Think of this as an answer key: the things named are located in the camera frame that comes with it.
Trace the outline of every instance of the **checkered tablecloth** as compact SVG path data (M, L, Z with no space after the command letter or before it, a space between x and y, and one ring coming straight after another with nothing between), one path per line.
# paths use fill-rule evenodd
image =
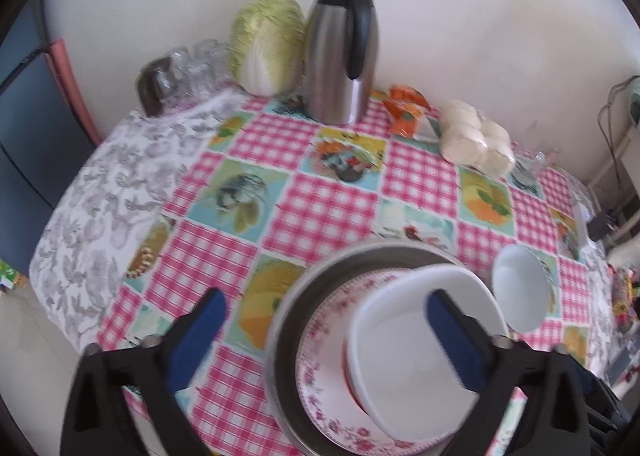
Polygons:
M548 268L554 300L542 327L519 337L537 349L564 341L588 364L590 292L587 269L572 256L564 174L549 169L524 189L509 177L489 180L447 163L437 146L391 137L389 127L373 100L357 126L331 128L290 101L253 98L164 206L168 233L152 228L142 242L154 264L124 280L98 342L116 349L164 333L206 288L219 287L228 319L191 387L176 395L215 451L297 453L265 400L264 332L278 296L306 266L372 234L438 245L485 280L501 248L529 246ZM274 273L289 278L284 287ZM128 401L143 410L135 394Z

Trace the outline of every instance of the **wall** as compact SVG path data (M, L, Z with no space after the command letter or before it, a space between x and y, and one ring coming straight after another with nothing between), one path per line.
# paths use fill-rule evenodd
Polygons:
M106 134L138 106L140 67L167 49L226 38L251 0L47 0L87 106ZM307 11L313 0L298 0ZM620 0L374 0L376 78L435 103L459 98L515 138L535 119L562 140L561 165L588 178L606 157L596 112L640 70L640 30ZM616 108L616 133L625 125Z

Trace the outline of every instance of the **stainless steel bowl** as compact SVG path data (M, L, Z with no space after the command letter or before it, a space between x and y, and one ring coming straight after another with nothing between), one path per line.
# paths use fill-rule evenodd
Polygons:
M453 256L423 243L368 241L310 267L284 295L267 335L264 389L278 425L306 456L353 456L316 429L298 396L296 354L305 326L318 306L340 285L372 270L418 268L443 262L462 266ZM442 446L421 454L437 454Z

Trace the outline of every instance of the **tiled floor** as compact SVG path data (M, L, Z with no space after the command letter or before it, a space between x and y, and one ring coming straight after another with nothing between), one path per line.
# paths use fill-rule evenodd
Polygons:
M0 394L39 456L58 456L78 354L47 319L33 290L0 295ZM134 414L150 454L164 455L152 425Z

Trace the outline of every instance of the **floral plate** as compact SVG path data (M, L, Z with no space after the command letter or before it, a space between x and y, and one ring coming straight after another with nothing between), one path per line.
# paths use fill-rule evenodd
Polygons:
M329 440L361 456L410 456L444 437L406 442L383 432L356 403L344 368L344 340L357 305L408 272L386 268L351 279L335 290L309 320L298 347L296 384L311 422Z

